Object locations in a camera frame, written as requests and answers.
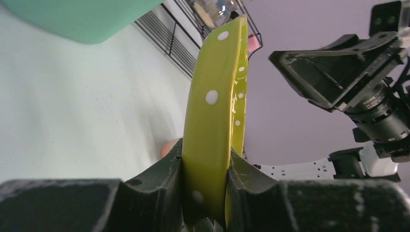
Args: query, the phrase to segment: wire rack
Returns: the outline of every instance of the wire rack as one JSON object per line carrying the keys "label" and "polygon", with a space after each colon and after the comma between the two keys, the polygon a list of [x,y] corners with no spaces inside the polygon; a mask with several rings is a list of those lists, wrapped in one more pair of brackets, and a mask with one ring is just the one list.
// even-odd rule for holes
{"label": "wire rack", "polygon": [[[192,26],[204,40],[212,31],[193,9],[194,0],[173,0],[183,12]],[[249,34],[254,34],[263,46],[262,36],[259,33],[252,17],[245,6],[238,4],[239,15],[247,15]],[[193,39],[186,28],[176,19],[165,4],[150,11],[135,21],[135,24],[162,50],[184,73],[192,78],[196,58],[201,45]]]}

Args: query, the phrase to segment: table surface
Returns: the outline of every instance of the table surface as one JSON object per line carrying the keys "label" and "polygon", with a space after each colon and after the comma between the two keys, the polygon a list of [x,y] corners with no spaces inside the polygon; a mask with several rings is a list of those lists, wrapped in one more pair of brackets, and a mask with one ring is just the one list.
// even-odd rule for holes
{"label": "table surface", "polygon": [[80,44],[0,5],[0,182],[131,178],[182,136],[190,80],[137,28]]}

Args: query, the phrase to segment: teal bin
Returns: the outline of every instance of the teal bin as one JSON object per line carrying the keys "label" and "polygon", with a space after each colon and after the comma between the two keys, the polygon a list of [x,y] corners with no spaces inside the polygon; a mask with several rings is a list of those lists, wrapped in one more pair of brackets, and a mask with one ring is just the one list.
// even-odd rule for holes
{"label": "teal bin", "polygon": [[18,17],[86,44],[99,44],[164,0],[0,0]]}

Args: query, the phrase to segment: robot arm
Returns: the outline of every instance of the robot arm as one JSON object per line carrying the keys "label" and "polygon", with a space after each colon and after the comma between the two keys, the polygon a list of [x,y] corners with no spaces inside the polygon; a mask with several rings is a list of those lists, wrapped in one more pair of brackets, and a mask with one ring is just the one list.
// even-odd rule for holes
{"label": "robot arm", "polygon": [[[342,111],[357,126],[364,147],[327,159],[284,166],[254,165],[274,179],[387,178],[399,181],[397,166],[410,161],[410,0],[376,5],[369,39],[344,35],[309,51],[275,51],[269,60],[309,103]],[[407,63],[397,81],[388,73]]]}

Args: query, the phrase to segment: yellow-green polka dot object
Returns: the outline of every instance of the yellow-green polka dot object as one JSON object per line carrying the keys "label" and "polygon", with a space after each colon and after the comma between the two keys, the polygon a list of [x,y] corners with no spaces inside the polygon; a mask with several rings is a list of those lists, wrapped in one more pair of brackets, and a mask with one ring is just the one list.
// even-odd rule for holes
{"label": "yellow-green polka dot object", "polygon": [[188,228],[208,216],[225,224],[230,150],[243,148],[247,72],[248,22],[241,16],[205,39],[192,78],[182,145]]}

